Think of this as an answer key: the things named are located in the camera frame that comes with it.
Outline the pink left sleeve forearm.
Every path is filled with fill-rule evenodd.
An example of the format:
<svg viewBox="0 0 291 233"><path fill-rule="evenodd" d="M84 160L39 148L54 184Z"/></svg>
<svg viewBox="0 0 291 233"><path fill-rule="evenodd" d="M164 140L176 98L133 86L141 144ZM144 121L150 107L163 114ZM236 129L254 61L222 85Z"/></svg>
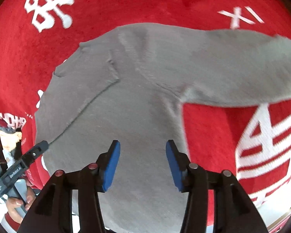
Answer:
<svg viewBox="0 0 291 233"><path fill-rule="evenodd" d="M1 225L7 233L16 233L20 227L20 224L15 222L8 213L4 215Z"/></svg>

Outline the person's left hand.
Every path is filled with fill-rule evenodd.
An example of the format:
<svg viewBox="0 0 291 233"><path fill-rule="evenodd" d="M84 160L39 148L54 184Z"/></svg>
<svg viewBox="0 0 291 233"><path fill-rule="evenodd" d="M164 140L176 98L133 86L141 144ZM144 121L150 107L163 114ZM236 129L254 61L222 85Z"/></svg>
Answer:
<svg viewBox="0 0 291 233"><path fill-rule="evenodd" d="M32 188L29 186L27 187L26 204L24 204L22 200L14 198L14 197L8 198L6 201L6 206L7 206L8 214L11 217L11 219L16 223L21 224L23 221L23 218L19 215L16 209L24 205L25 210L28 211L32 203L35 201L35 199L36 199L35 193L32 190Z"/></svg>

